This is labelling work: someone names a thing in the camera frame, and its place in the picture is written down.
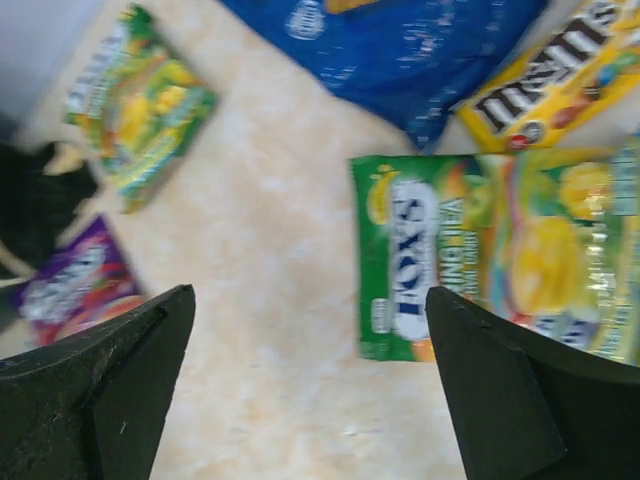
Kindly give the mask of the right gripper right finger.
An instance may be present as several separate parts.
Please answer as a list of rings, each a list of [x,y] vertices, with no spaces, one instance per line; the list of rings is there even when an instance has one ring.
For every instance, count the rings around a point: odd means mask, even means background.
[[[469,479],[636,479],[639,370],[497,317],[444,287],[426,317]]]

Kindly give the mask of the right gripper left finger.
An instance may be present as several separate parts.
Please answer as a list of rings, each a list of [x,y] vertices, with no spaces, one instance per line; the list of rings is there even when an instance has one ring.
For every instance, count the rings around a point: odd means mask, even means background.
[[[147,479],[195,318],[178,285],[1,362],[4,479]]]

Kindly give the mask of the purple candy packet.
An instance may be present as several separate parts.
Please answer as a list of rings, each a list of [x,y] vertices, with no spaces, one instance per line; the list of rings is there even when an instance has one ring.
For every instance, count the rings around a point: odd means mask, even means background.
[[[54,255],[9,299],[37,347],[111,320],[148,295],[102,215]]]

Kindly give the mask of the green Fox's candy packet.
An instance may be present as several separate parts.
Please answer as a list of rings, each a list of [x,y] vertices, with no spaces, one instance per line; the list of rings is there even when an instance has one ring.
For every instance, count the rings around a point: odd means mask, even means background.
[[[131,213],[185,155],[217,100],[151,13],[131,3],[70,88],[64,118],[81,129]]]

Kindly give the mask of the yellow M&M's packet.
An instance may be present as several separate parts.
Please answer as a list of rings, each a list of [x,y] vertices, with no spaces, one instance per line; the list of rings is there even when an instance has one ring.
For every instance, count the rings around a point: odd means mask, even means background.
[[[458,116],[484,151],[546,148],[638,84],[638,2],[585,1]]]

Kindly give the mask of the blue Doritos chip bag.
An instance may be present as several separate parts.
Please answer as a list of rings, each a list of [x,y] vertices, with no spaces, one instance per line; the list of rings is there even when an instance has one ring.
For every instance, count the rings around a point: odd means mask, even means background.
[[[225,7],[334,96],[432,152],[455,107],[513,56],[544,1],[376,1],[332,13],[325,1]]]

